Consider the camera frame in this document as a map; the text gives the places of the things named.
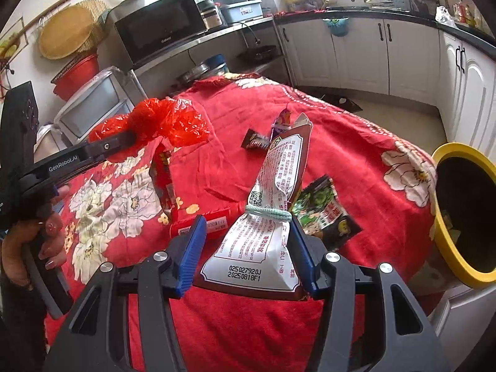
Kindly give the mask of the red snack box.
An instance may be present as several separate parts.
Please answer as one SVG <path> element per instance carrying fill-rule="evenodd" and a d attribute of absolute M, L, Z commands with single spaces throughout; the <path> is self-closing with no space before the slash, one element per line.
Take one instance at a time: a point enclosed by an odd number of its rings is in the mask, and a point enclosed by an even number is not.
<path fill-rule="evenodd" d="M 170 236 L 174 238 L 188 232 L 193 226 L 194 218 L 203 215 L 206 219 L 207 239 L 220 238 L 228 232 L 232 219 L 231 208 L 204 212 L 195 200 L 187 202 L 177 195 L 177 186 L 172 178 L 171 157 L 172 151 L 164 144 L 159 144 L 150 164 L 150 178 L 163 213 L 160 220 L 169 226 Z"/>

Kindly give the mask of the red plastic bag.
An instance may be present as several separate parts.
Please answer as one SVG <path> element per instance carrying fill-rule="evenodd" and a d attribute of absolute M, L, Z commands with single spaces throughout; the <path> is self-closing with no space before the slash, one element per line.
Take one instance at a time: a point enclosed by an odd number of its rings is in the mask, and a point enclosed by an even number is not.
<path fill-rule="evenodd" d="M 134 133 L 135 145 L 140 148 L 157 137 L 181 148 L 205 141 L 209 127 L 188 99 L 149 98 L 138 103 L 130 113 L 103 120 L 91 130 L 88 139 L 90 142 L 104 140 L 122 132 Z"/>

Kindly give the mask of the green black snack wrapper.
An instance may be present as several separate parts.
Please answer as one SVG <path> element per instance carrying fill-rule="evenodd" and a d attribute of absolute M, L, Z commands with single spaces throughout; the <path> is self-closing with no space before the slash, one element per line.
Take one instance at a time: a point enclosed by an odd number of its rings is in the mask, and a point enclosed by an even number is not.
<path fill-rule="evenodd" d="M 341 205 L 334 182 L 328 175 L 314 180 L 299 193 L 292 214 L 307 235 L 320 238 L 331 251 L 338 250 L 362 231 Z"/>

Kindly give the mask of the white red snack bag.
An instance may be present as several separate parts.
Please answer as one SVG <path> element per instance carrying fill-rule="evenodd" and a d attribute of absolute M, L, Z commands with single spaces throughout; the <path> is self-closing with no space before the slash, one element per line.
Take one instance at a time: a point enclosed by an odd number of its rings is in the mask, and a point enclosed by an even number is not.
<path fill-rule="evenodd" d="M 204 262 L 194 285 L 235 296 L 298 301 L 303 288 L 287 248 L 313 124 L 300 114 L 270 143 L 245 211 Z"/>

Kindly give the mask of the dark candy bar wrapper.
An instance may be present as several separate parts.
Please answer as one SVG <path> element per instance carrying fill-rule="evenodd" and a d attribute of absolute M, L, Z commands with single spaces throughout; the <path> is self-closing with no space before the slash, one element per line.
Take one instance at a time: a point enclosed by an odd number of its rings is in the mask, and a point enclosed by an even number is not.
<path fill-rule="evenodd" d="M 243 149 L 268 150 L 271 140 L 266 135 L 261 135 L 253 129 L 248 129 L 241 143 Z"/>

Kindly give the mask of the purple candy wrapper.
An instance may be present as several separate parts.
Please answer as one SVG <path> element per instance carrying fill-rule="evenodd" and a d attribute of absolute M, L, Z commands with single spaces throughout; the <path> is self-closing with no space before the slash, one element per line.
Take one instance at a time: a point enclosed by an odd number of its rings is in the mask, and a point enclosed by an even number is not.
<path fill-rule="evenodd" d="M 281 110 L 272 124 L 270 139 L 274 140 L 289 129 L 291 129 L 291 111 L 285 108 Z"/>

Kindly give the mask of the yellow trash bin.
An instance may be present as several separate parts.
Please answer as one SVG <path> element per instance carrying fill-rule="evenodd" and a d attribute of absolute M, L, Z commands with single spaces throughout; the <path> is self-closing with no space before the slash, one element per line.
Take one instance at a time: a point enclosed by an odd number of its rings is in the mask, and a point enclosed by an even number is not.
<path fill-rule="evenodd" d="M 436 163 L 434 242 L 464 285 L 495 283 L 495 165 L 477 149 L 447 143 Z"/>

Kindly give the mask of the red plastic basin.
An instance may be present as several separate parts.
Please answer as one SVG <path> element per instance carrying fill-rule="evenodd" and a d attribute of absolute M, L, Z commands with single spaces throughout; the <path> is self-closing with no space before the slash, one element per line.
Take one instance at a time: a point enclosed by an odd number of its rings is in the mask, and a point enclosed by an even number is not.
<path fill-rule="evenodd" d="M 51 81 L 53 93 L 68 101 L 86 82 L 99 72 L 98 53 L 90 51 L 70 61 Z"/>

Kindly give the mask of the white toaster oven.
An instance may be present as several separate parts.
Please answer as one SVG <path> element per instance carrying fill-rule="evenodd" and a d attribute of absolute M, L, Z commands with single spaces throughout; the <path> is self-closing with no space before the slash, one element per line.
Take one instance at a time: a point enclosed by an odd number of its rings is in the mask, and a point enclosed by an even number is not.
<path fill-rule="evenodd" d="M 124 73 L 110 66 L 73 94 L 55 116 L 54 124 L 75 145 L 103 120 L 130 113 L 144 99 L 146 92 L 133 71 Z"/>

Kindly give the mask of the round bamboo tray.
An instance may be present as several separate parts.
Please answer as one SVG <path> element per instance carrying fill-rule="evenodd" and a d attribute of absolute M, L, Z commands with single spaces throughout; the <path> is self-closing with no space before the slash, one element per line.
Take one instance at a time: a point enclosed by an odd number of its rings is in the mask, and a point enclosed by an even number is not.
<path fill-rule="evenodd" d="M 39 52 L 49 60 L 95 49 L 106 37 L 105 15 L 109 7 L 101 0 L 83 0 L 59 10 L 44 22 L 39 33 Z"/>

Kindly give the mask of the black microwave oven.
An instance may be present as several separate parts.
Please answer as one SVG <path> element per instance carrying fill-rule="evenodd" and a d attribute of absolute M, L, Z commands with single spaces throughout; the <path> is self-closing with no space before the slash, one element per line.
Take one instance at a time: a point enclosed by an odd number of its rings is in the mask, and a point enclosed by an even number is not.
<path fill-rule="evenodd" d="M 194 0 L 124 0 L 108 12 L 105 30 L 111 62 L 128 71 L 203 34 L 206 26 Z"/>

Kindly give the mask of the red floral tablecloth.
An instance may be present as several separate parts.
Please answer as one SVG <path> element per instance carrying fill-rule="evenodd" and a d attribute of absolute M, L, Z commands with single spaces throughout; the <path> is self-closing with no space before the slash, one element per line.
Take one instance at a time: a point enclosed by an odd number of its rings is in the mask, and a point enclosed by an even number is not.
<path fill-rule="evenodd" d="M 209 125 L 202 144 L 171 157 L 177 195 L 204 212 L 241 215 L 265 155 L 241 147 L 248 129 L 267 133 L 282 109 L 313 124 L 303 183 L 334 181 L 340 202 L 362 231 L 341 248 L 355 264 L 390 263 L 409 280 L 430 252 L 436 172 L 424 150 L 365 118 L 264 77 L 199 82 L 182 94 Z M 61 213 L 66 231 L 62 270 L 79 296 L 104 261 L 136 264 L 164 249 L 162 223 L 148 174 L 151 142 L 123 163 L 103 163 L 71 182 Z M 266 301 L 193 287 L 171 304 L 191 371 L 301 371 L 320 319 L 318 301 Z"/>

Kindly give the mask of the steel pots on shelf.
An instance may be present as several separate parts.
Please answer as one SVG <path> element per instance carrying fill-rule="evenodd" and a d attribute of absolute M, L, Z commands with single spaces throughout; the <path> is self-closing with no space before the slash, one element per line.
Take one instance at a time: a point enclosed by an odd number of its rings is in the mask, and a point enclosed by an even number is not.
<path fill-rule="evenodd" d="M 223 55 L 218 54 L 205 59 L 192 69 L 177 77 L 180 86 L 191 86 L 195 81 L 216 77 L 229 72 L 229 67 Z"/>

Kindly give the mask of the black frying pan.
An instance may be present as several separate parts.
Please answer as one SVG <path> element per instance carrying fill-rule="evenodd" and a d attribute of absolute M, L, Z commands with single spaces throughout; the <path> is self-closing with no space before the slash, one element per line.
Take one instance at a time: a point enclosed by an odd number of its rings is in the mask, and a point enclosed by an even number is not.
<path fill-rule="evenodd" d="M 262 45 L 254 48 L 248 48 L 238 55 L 238 58 L 244 63 L 259 64 L 270 61 L 277 56 L 276 45 Z"/>

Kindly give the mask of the blue plastic storage box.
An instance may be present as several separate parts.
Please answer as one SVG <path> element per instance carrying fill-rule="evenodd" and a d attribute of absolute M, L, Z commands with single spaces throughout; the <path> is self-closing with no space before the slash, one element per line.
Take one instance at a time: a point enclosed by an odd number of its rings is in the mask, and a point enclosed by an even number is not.
<path fill-rule="evenodd" d="M 232 4 L 223 4 L 220 11 L 228 25 L 246 22 L 263 17 L 261 0 L 248 0 Z"/>

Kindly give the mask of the teal hanging basket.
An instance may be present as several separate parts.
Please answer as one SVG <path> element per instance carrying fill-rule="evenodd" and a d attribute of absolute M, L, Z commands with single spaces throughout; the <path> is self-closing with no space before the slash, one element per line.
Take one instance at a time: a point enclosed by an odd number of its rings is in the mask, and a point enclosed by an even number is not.
<path fill-rule="evenodd" d="M 349 18 L 324 19 L 330 33 L 336 37 L 344 37 L 349 33 Z"/>

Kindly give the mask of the white plastic bag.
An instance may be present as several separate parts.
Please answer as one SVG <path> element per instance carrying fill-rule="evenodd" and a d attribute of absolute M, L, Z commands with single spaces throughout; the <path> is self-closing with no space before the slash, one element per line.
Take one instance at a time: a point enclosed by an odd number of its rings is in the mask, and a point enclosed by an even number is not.
<path fill-rule="evenodd" d="M 455 20 L 449 13 L 448 9 L 443 5 L 436 8 L 436 22 L 454 29 L 457 28 Z"/>

